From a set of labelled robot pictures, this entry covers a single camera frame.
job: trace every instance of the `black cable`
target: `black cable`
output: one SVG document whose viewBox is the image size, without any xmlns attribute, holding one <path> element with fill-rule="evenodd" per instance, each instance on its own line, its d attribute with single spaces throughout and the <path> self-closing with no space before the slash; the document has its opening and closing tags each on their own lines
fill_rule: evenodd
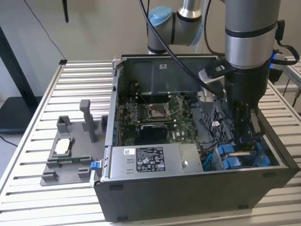
<svg viewBox="0 0 301 226">
<path fill-rule="evenodd" d="M 182 63 L 182 61 L 180 61 L 178 59 L 178 57 L 172 52 L 172 50 L 165 44 L 165 42 L 163 41 L 163 39 L 161 38 L 161 36 L 158 34 L 158 32 L 156 31 L 156 29 L 154 28 L 154 26 L 151 24 L 148 16 L 146 15 L 146 11 L 144 8 L 144 4 L 142 2 L 142 0 L 138 0 L 139 1 L 139 5 L 140 8 L 142 10 L 144 19 L 147 23 L 147 25 L 149 26 L 149 28 L 151 29 L 152 32 L 154 32 L 155 36 L 160 40 L 161 44 L 164 46 L 164 48 L 166 49 L 166 51 L 169 53 L 169 55 L 171 56 L 171 58 L 195 81 L 197 82 L 200 86 L 202 86 L 203 88 L 207 89 L 209 92 L 215 94 L 218 97 L 223 97 L 223 92 L 218 92 L 213 90 L 211 87 L 209 87 L 206 83 L 204 83 L 201 79 L 198 78 L 198 76 L 196 76 L 186 65 L 184 65 Z"/>
<path fill-rule="evenodd" d="M 212 141 L 208 141 L 208 142 L 203 142 L 203 143 L 200 143 L 200 144 L 202 144 L 202 145 L 207 145 L 207 144 L 210 144 L 210 143 L 212 143 L 212 142 L 214 142 L 215 140 L 212 140 Z"/>
<path fill-rule="evenodd" d="M 15 145 L 14 143 L 11 143 L 11 142 L 7 141 L 7 140 L 4 139 L 1 135 L 0 135 L 0 138 L 1 138 L 4 142 L 6 142 L 6 143 L 8 143 L 8 144 L 10 144 L 10 145 L 13 145 L 13 146 L 15 146 L 15 147 L 18 147 L 18 145 Z"/>
<path fill-rule="evenodd" d="M 291 54 L 293 55 L 293 57 L 295 58 L 295 60 L 277 60 L 277 59 L 271 59 L 271 63 L 272 64 L 287 65 L 287 66 L 289 66 L 289 65 L 295 65 L 296 63 L 299 62 L 300 55 L 299 55 L 298 51 L 294 47 L 289 46 L 289 45 L 283 45 L 283 44 L 281 44 L 280 40 L 277 40 L 277 44 L 278 44 L 278 46 L 289 50 L 291 52 Z"/>
<path fill-rule="evenodd" d="M 139 96 L 141 97 L 141 99 L 145 102 L 145 104 L 147 105 L 148 103 L 146 102 L 146 100 L 144 100 L 144 98 L 142 97 L 141 93 L 137 92 L 139 94 Z"/>
<path fill-rule="evenodd" d="M 296 105 L 296 102 L 297 102 L 297 97 L 295 97 L 295 99 L 293 100 L 293 105 L 292 105 L 292 107 L 295 107 L 295 105 Z"/>
<path fill-rule="evenodd" d="M 213 140 L 215 140 L 214 138 L 214 133 L 206 126 L 205 122 L 203 121 L 203 119 L 200 119 L 198 121 L 203 127 L 205 127 L 205 129 L 207 130 L 208 134 L 213 138 Z"/>
<path fill-rule="evenodd" d="M 57 45 L 52 41 L 51 37 L 49 36 L 48 32 L 46 31 L 45 27 L 43 26 L 43 24 L 41 23 L 41 21 L 37 18 L 37 16 L 34 14 L 32 8 L 30 8 L 30 6 L 28 5 L 28 3 L 26 2 L 26 0 L 23 0 L 25 2 L 25 4 L 27 5 L 27 7 L 29 8 L 29 10 L 32 12 L 33 16 L 37 19 L 37 21 L 39 22 L 39 24 L 42 26 L 43 30 L 45 31 L 46 35 L 48 36 L 49 40 L 52 42 L 52 44 L 54 44 L 54 46 L 56 47 L 56 49 L 60 52 L 60 54 L 62 55 L 62 57 L 64 59 L 65 56 L 63 55 L 63 53 L 60 51 L 60 49 L 57 47 Z"/>
<path fill-rule="evenodd" d="M 208 6 L 207 6 L 207 10 L 206 10 L 206 13 L 205 13 L 205 20 L 204 20 L 204 39 L 205 39 L 205 44 L 206 44 L 206 47 L 207 49 L 209 50 L 210 53 L 214 54 L 214 55 L 217 55 L 217 56 L 224 56 L 225 54 L 224 53 L 219 53 L 219 52 L 215 52 L 213 51 L 209 44 L 208 44 L 208 39 L 207 39 L 207 18 L 208 18 L 208 14 L 209 14 L 209 8 L 210 8 L 210 5 L 211 5 L 211 0 L 209 0 L 208 2 Z"/>
<path fill-rule="evenodd" d="M 283 96 L 284 96 L 285 93 L 286 93 L 286 89 L 287 89 L 287 87 L 288 87 L 288 84 L 289 84 L 290 80 L 291 80 L 291 79 L 288 79 L 288 81 L 287 81 L 287 84 L 286 84 L 285 89 L 284 89 L 284 91 L 283 91 Z"/>
<path fill-rule="evenodd" d="M 205 153 L 208 152 L 211 148 L 213 148 L 214 146 L 216 146 L 220 141 L 217 141 L 216 143 L 214 143 L 213 145 L 211 145 L 210 147 L 204 149 Z"/>
<path fill-rule="evenodd" d="M 146 8 L 146 14 L 147 16 L 149 16 L 149 10 L 150 10 L 150 0 L 147 1 L 147 8 Z M 149 27 L 146 23 L 146 35 L 149 35 Z"/>
</svg>

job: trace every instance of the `blue cable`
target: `blue cable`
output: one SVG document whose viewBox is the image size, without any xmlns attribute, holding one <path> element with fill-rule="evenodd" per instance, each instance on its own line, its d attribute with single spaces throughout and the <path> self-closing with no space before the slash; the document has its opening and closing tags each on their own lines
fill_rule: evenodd
<svg viewBox="0 0 301 226">
<path fill-rule="evenodd" d="M 205 171 L 208 171 L 208 163 L 210 161 L 210 159 L 212 158 L 212 154 L 209 154 L 206 158 L 206 162 L 205 162 Z"/>
</svg>

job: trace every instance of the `white wall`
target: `white wall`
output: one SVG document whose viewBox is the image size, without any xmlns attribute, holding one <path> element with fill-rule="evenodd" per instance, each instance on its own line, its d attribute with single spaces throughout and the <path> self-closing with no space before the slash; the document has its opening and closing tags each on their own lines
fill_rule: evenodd
<svg viewBox="0 0 301 226">
<path fill-rule="evenodd" d="M 64 21 L 61 0 L 27 2 L 69 60 L 109 60 L 119 58 L 121 54 L 147 52 L 145 21 L 137 0 L 68 0 L 68 24 Z M 181 0 L 150 2 L 150 8 L 166 4 L 176 9 Z M 284 42 L 301 50 L 299 15 L 301 0 L 282 0 L 279 18 L 286 19 Z M 216 51 L 224 51 L 224 19 L 223 3 L 213 0 L 208 38 Z M 0 25 L 34 94 L 43 95 L 62 59 L 60 53 L 22 0 L 0 0 Z M 176 53 L 194 52 L 192 47 L 173 47 L 173 50 Z M 9 81 L 1 63 L 0 78 L 5 82 L 0 82 L 0 100 L 16 95 L 14 83 Z"/>
<path fill-rule="evenodd" d="M 285 20 L 285 34 L 282 43 L 294 46 L 301 52 L 301 26 L 299 18 L 301 15 L 301 0 L 282 0 L 279 12 L 279 19 Z M 224 52 L 225 42 L 225 5 L 219 0 L 212 0 L 209 10 L 207 37 L 210 48 L 214 51 Z M 285 49 L 279 48 L 286 55 L 289 54 Z"/>
</svg>

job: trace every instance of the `motherboard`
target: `motherboard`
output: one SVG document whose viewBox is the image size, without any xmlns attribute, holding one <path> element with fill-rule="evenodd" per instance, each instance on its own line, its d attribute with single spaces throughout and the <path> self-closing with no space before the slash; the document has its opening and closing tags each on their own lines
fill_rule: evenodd
<svg viewBox="0 0 301 226">
<path fill-rule="evenodd" d="M 198 130 L 185 95 L 124 97 L 118 119 L 121 144 L 197 144 Z"/>
</svg>

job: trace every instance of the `metal rail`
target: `metal rail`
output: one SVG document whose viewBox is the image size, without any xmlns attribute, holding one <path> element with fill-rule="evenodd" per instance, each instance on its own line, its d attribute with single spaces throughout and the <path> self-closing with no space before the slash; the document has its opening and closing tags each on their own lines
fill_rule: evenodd
<svg viewBox="0 0 301 226">
<path fill-rule="evenodd" d="M 287 60 L 294 60 L 294 57 L 287 57 Z M 294 66 L 284 66 L 283 72 L 301 89 L 301 62 Z"/>
<path fill-rule="evenodd" d="M 83 121 L 82 98 L 100 119 L 109 109 L 111 62 L 68 62 L 60 66 L 0 181 L 0 226 L 111 225 L 104 221 L 89 183 L 40 186 L 59 115 Z M 263 114 L 301 167 L 301 118 L 270 84 L 259 103 Z M 271 190 L 253 210 L 231 211 L 125 223 L 123 225 L 288 225 L 301 224 L 301 173 L 284 188 Z"/>
</svg>

